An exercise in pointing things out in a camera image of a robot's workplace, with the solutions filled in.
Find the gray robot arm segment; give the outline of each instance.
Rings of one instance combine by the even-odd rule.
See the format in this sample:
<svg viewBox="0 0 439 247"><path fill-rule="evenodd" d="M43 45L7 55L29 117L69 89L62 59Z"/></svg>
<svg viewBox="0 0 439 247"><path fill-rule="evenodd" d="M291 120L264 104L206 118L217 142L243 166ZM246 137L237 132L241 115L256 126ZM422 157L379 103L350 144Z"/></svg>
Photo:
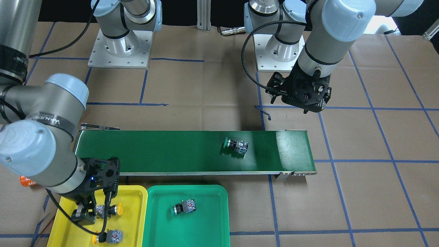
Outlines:
<svg viewBox="0 0 439 247"><path fill-rule="evenodd" d="M307 1L307 24L312 26L312 32L303 52L287 78L275 73L267 86L286 92L288 96L283 95L282 101L304 109L304 113L320 112L331 98L331 73L371 18L375 14L408 15L421 3L422 0ZM280 94L272 96L273 103Z"/></svg>

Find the brown cardboard floor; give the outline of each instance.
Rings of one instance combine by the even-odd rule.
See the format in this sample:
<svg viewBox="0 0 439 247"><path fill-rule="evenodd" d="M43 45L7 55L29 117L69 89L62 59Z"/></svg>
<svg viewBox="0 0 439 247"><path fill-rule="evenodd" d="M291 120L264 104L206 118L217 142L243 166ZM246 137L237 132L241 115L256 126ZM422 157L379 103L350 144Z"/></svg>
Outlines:
<svg viewBox="0 0 439 247"><path fill-rule="evenodd" d="M83 26L38 23L32 52L67 44ZM439 246L439 56L429 41L363 35L332 74L328 108L304 115L280 100L270 105L246 77L245 35L164 26L148 70L92 69L98 29L92 24L71 48L31 59L27 85L72 74L90 89L81 122L123 130L306 129L318 171L284 182L252 175L135 177L130 184L224 186L233 247ZM262 84L270 76L258 73ZM43 188L22 187L3 166L0 185L0 246L30 246L55 207ZM46 246L50 231L34 246Z"/></svg>

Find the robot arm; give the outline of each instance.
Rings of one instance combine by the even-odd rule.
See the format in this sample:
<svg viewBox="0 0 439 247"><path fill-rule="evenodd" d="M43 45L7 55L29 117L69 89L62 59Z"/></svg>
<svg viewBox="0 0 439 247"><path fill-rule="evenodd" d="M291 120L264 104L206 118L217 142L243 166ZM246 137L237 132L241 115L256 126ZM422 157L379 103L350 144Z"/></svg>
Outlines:
<svg viewBox="0 0 439 247"><path fill-rule="evenodd" d="M268 4L269 0L254 1L263 6L273 5ZM285 6L291 5L290 2L297 1L285 0L283 10L279 8L279 11L285 11ZM406 16L413 13L422 2L423 0L306 1L305 19L312 27L312 32L290 75L284 78L280 73L274 73L269 80L267 87L271 90L266 90L266 93L273 97L271 103L274 103L277 96L281 96L284 103L302 108L304 113L323 110L331 98L331 73L355 40L363 34L371 18L374 15ZM300 8L301 2L294 6L296 9Z"/></svg>
<svg viewBox="0 0 439 247"><path fill-rule="evenodd" d="M42 0L0 1L0 163L78 204L73 220L93 224L94 191L117 194L119 161L80 159L70 150L87 86L67 74L24 87Z"/></svg>

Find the conveyor belt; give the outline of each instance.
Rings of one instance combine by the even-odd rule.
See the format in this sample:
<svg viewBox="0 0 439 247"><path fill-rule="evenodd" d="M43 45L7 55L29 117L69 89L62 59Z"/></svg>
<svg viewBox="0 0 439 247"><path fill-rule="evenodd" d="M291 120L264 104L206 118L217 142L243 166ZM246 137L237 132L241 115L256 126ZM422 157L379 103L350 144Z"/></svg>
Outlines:
<svg viewBox="0 0 439 247"><path fill-rule="evenodd" d="M245 156L225 137L249 143ZM83 130L79 158L118 157L121 175L316 174L306 131Z"/></svg>

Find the black strap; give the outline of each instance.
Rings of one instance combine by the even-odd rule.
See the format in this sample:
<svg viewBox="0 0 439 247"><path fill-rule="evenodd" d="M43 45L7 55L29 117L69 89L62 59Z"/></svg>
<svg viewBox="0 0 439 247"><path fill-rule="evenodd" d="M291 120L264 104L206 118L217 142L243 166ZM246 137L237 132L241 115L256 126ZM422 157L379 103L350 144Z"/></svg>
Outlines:
<svg viewBox="0 0 439 247"><path fill-rule="evenodd" d="M15 86L15 85L10 85L10 86L8 86L8 87L5 87L4 89L3 89L3 91L1 92L1 94L0 94L0 99L2 100L2 102L6 102L5 100L4 100L4 98L6 97L6 93L9 91L9 89L11 89L13 86ZM5 104L1 104L0 105L0 113L1 113L1 116L3 117L3 119L5 119L6 120L6 122L8 122L8 123L12 123L12 121L6 116L6 112L4 111L4 105Z"/></svg>
<svg viewBox="0 0 439 247"><path fill-rule="evenodd" d="M11 77L13 80L23 84L26 80L28 64L26 54L11 47L0 45L0 69L20 78Z"/></svg>
<svg viewBox="0 0 439 247"><path fill-rule="evenodd" d="M123 28L125 28L125 30L129 30L128 26L126 25L125 11L124 11L124 8L123 8L122 4L120 5L120 20L122 21Z"/></svg>
<svg viewBox="0 0 439 247"><path fill-rule="evenodd" d="M58 115L55 115L52 113L39 112L39 113L35 113L35 114L27 116L26 119L35 120L35 121L40 122L42 124L50 125L50 126L58 128L58 129L61 129L70 135L70 137L72 138L72 141L74 139L74 136L76 135L76 132L78 131L78 129L76 128L76 125L74 123L70 122L69 120L67 120L61 116L58 116Z"/></svg>

